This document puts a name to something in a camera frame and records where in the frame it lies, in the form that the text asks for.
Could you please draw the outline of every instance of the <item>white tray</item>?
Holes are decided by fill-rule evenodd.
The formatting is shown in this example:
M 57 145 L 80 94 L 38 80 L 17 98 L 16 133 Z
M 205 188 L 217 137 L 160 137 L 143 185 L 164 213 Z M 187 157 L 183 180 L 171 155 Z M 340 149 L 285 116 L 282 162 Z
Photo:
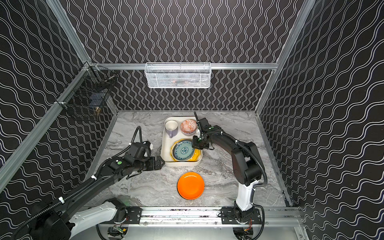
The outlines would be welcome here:
M 183 132 L 180 130 L 181 123 L 184 122 L 187 119 L 196 120 L 195 117 L 170 117 L 170 118 L 167 118 L 165 120 L 165 122 L 164 122 L 163 144 L 161 146 L 160 156 L 165 161 L 166 166 L 168 166 L 168 167 L 197 166 L 197 165 L 200 164 L 201 159 L 203 158 L 203 151 L 201 151 L 201 154 L 197 158 L 196 162 L 175 162 L 175 161 L 173 161 L 172 157 L 170 156 L 170 148 L 173 146 L 173 144 L 176 141 L 178 141 L 180 139 L 184 139 L 184 138 L 192 139 L 192 137 L 193 137 L 193 135 L 192 136 L 184 135 Z M 168 134 L 166 133 L 166 129 L 165 129 L 165 123 L 168 122 L 169 120 L 174 120 L 178 124 L 178 126 L 177 126 L 178 127 L 177 134 L 176 134 L 176 136 L 173 136 L 172 138 L 170 138 L 168 136 Z

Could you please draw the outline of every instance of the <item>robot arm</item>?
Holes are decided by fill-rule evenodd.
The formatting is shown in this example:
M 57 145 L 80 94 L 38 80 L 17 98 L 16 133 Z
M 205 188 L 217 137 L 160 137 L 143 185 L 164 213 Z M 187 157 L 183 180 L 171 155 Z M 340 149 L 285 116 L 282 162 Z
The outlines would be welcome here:
M 245 143 L 236 140 L 217 125 L 209 125 L 205 118 L 199 120 L 196 113 L 195 117 L 201 135 L 193 137 L 193 147 L 210 149 L 209 144 L 214 143 L 232 156 L 233 173 L 239 181 L 238 196 L 233 212 L 239 223 L 246 223 L 250 220 L 254 209 L 252 206 L 254 205 L 255 187 L 266 185 L 268 181 L 257 147 L 253 142 Z M 95 175 L 65 196 L 59 197 L 49 204 L 37 203 L 32 210 L 33 216 L 19 225 L 11 239 L 15 239 L 18 232 L 25 226 L 28 226 L 29 233 L 34 240 L 68 240 L 75 234 L 101 222 L 109 220 L 116 223 L 123 222 L 126 217 L 126 207 L 117 199 L 111 199 L 101 206 L 75 214 L 102 190 L 125 176 L 129 176 L 133 171 L 141 173 L 142 171 L 159 170 L 163 167 L 165 162 L 161 157 L 151 157 L 150 142 L 142 142 L 140 127 L 136 129 L 134 135 L 137 130 L 140 130 L 140 142 L 134 143 L 133 137 L 131 144 L 125 150 L 105 160 Z M 119 157 L 118 155 L 124 151 L 127 151 L 124 157 Z
M 248 222 L 253 209 L 255 187 L 268 182 L 264 165 L 257 146 L 253 142 L 241 142 L 224 132 L 221 127 L 211 126 L 206 118 L 198 119 L 200 136 L 194 136 L 192 146 L 196 149 L 209 149 L 209 143 L 216 144 L 232 156 L 233 174 L 239 181 L 239 189 L 234 203 L 234 213 L 239 223 Z
M 105 160 L 95 175 L 65 196 L 49 204 L 44 202 L 35 204 L 32 209 L 33 216 L 14 231 L 11 239 L 15 239 L 17 233 L 27 225 L 29 234 L 34 240 L 68 240 L 95 224 L 109 220 L 124 221 L 126 207 L 117 199 L 111 199 L 101 206 L 83 211 L 81 216 L 75 214 L 102 190 L 129 176 L 133 171 L 160 170 L 165 164 L 160 156 L 151 157 L 149 141 L 131 143 L 126 150 L 128 151 L 123 157 L 114 156 Z

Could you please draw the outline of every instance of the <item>aluminum frame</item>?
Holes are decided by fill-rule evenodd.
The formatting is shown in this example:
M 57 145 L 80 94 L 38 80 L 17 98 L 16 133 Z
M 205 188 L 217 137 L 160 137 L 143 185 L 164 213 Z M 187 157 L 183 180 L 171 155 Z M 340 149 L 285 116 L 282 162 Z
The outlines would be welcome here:
M 89 65 L 85 63 L 76 77 L 57 98 L 57 102 L 65 101 L 66 97 L 82 79 L 82 76 L 88 73 L 88 68 Z M 12 155 L 7 159 L 5 164 L 0 168 L 0 192 L 7 186 L 9 181 L 11 181 L 20 166 L 24 163 L 25 159 L 29 156 L 35 146 L 39 143 L 40 139 L 44 136 L 57 116 L 59 116 L 63 110 L 62 106 L 60 106 L 57 102 L 52 104 L 27 137 L 20 143 Z
M 278 67 L 277 69 L 271 74 L 267 85 L 264 88 L 263 94 L 256 106 L 256 113 L 260 114 L 270 93 L 272 92 L 272 89 L 277 81 L 277 78 L 279 77 L 281 71 L 283 70 L 283 67 L 288 60 L 289 54 L 292 51 L 293 46 L 296 43 L 297 38 L 299 37 L 299 34 L 301 30 L 304 27 L 305 21 L 308 18 L 309 13 L 311 12 L 313 5 L 315 4 L 316 0 L 304 0 L 303 5 L 300 8 L 300 12 L 298 13 L 298 16 L 296 18 L 295 23 L 293 24 L 292 30 L 288 35 L 288 38 L 284 44 L 283 50 L 280 53 L 280 56 L 277 60 Z
M 84 45 L 81 43 L 80 38 L 77 35 L 75 29 L 73 28 L 72 23 L 69 20 L 60 1 L 46 0 L 46 2 L 48 6 L 51 8 L 55 17 L 57 18 L 57 21 L 59 22 L 61 28 L 64 30 L 65 34 L 67 35 L 69 42 L 72 44 L 80 60 L 83 63 L 91 62 L 91 57 L 88 55 L 87 51 L 84 48 Z
M 109 109 L 111 110 L 111 112 L 113 113 L 113 115 L 116 115 L 118 113 L 118 108 L 116 107 L 115 103 L 113 102 L 112 98 L 109 97 L 107 99 L 107 106 L 109 107 Z
M 276 177 L 277 177 L 277 182 L 279 183 L 280 189 L 283 191 L 283 194 L 285 196 L 285 199 L 288 201 L 289 206 L 293 206 L 292 200 L 291 200 L 291 198 L 288 195 L 287 188 L 286 188 L 285 183 L 283 181 L 283 178 L 281 176 L 280 170 L 279 170 L 279 168 L 277 166 L 277 162 L 276 162 L 275 156 L 273 154 L 271 145 L 269 144 L 268 137 L 266 136 L 266 133 L 265 133 L 265 130 L 264 130 L 264 127 L 263 127 L 263 123 L 262 123 L 262 121 L 260 119 L 260 116 L 257 113 L 255 113 L 255 117 L 256 117 L 257 125 L 259 126 L 259 129 L 260 129 L 260 133 L 261 133 L 262 138 L 263 138 L 263 142 L 264 142 L 266 151 L 267 151 L 269 159 L 270 159 L 270 161 L 272 163 L 273 170 L 275 171 L 275 174 L 276 174 Z
M 247 224 L 222 224 L 221 207 L 142 207 L 139 224 L 123 227 L 247 227 Z M 266 207 L 265 227 L 298 227 L 301 214 L 294 207 Z
M 85 176 L 84 180 L 87 180 L 88 178 L 90 178 L 93 175 L 93 173 L 94 173 L 94 171 L 95 171 L 95 169 L 97 167 L 97 164 L 99 163 L 100 157 L 101 157 L 101 155 L 102 155 L 102 153 L 104 151 L 104 148 L 107 145 L 109 136 L 112 133 L 112 130 L 113 130 L 113 127 L 115 126 L 117 118 L 118 118 L 117 114 L 115 114 L 112 117 L 112 120 L 111 120 L 111 122 L 110 122 L 110 124 L 108 126 L 108 129 L 105 132 L 105 136 L 104 136 L 103 140 L 101 141 L 100 147 L 97 150 L 95 157 L 93 158 L 91 166 L 89 167 L 87 175 Z
M 91 63 L 110 70 L 144 70 L 145 63 Z M 211 63 L 212 70 L 277 69 L 277 63 Z
M 298 240 L 309 240 L 309 237 L 307 235 L 307 231 L 303 226 L 301 227 L 295 227 L 295 232 L 297 235 Z

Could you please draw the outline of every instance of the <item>orange plate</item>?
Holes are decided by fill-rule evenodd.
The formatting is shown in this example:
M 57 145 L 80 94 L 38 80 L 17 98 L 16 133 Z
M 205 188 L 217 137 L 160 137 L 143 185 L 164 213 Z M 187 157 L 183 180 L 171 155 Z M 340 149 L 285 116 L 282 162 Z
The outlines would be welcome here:
M 177 182 L 177 191 L 183 198 L 194 200 L 203 193 L 204 180 L 195 172 L 187 172 Z

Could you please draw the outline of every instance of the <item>wavy line pattern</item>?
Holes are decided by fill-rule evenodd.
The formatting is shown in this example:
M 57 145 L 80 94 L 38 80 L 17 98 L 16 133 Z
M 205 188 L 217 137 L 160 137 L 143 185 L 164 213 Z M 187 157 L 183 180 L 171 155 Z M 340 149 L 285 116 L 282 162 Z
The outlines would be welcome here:
M 61 0 L 93 62 L 276 62 L 303 0 Z
M 318 0 L 261 119 L 312 240 L 384 237 L 384 2 Z
M 30 217 L 36 202 L 50 202 L 84 181 L 112 114 L 105 111 L 100 118 L 76 122 L 65 111 L 59 115 L 0 194 L 0 239 Z
M 0 167 L 82 63 L 44 0 L 0 2 Z
M 82 63 L 44 0 L 0 1 L 0 162 L 46 113 Z M 78 186 L 112 119 L 76 122 L 62 112 L 0 193 L 0 239 L 32 206 Z M 21 233 L 21 239 L 30 239 Z
M 121 71 L 111 93 L 121 110 L 252 111 L 271 70 L 213 70 L 210 88 L 149 88 L 144 71 Z

